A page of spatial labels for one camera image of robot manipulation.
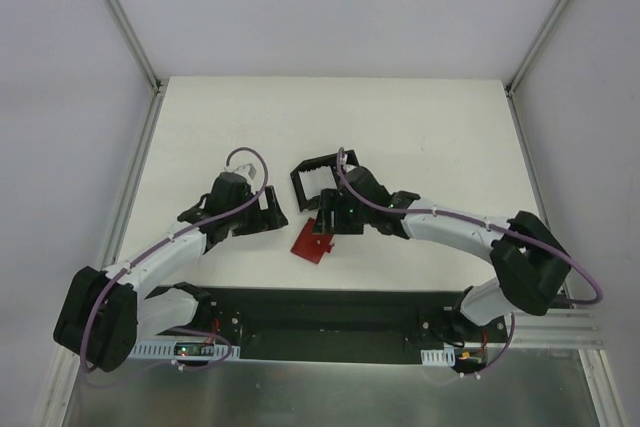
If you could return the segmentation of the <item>red leather card holder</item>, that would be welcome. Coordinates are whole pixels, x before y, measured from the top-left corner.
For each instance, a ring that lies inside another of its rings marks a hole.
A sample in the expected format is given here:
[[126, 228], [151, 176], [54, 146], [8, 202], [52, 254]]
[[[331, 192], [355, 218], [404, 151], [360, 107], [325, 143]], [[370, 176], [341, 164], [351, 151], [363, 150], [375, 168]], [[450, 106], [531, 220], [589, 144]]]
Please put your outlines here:
[[314, 225], [315, 220], [308, 218], [290, 252], [314, 265], [318, 265], [322, 258], [332, 251], [334, 244], [332, 234], [316, 234], [313, 232]]

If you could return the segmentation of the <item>black card box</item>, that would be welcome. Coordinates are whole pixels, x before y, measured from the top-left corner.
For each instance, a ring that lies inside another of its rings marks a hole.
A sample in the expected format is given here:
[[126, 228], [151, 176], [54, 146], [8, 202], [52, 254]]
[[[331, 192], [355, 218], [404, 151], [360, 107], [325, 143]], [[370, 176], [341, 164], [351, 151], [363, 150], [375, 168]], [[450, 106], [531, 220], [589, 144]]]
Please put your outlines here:
[[317, 210], [323, 190], [338, 186], [337, 154], [302, 160], [290, 173], [300, 212]]

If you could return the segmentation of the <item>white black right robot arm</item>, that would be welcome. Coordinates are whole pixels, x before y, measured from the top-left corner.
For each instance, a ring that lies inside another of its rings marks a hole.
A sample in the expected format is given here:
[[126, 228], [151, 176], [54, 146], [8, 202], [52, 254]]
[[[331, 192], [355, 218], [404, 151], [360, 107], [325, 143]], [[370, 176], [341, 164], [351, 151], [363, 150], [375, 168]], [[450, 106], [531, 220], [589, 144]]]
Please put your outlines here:
[[407, 191], [389, 192], [365, 167], [321, 190], [310, 202], [316, 234], [361, 235], [365, 226], [402, 239], [435, 242], [487, 263], [494, 278], [467, 288], [447, 315], [452, 334], [473, 341], [498, 317], [521, 310], [545, 315], [556, 301], [569, 265], [564, 250], [535, 215], [475, 221], [467, 213], [440, 209]]

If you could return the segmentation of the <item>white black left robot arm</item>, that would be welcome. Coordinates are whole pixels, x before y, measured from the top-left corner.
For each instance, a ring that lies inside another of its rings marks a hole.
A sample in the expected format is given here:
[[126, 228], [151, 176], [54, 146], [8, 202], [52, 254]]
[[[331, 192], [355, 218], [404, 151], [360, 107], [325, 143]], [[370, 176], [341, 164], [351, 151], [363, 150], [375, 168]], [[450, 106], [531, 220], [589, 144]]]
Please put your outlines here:
[[207, 291], [187, 282], [161, 294], [155, 289], [230, 236], [279, 230], [287, 224], [273, 186], [254, 191], [248, 175], [223, 172], [157, 244], [131, 261], [79, 270], [53, 339], [91, 366], [111, 372], [142, 338], [174, 328], [191, 336], [214, 336], [217, 315]]

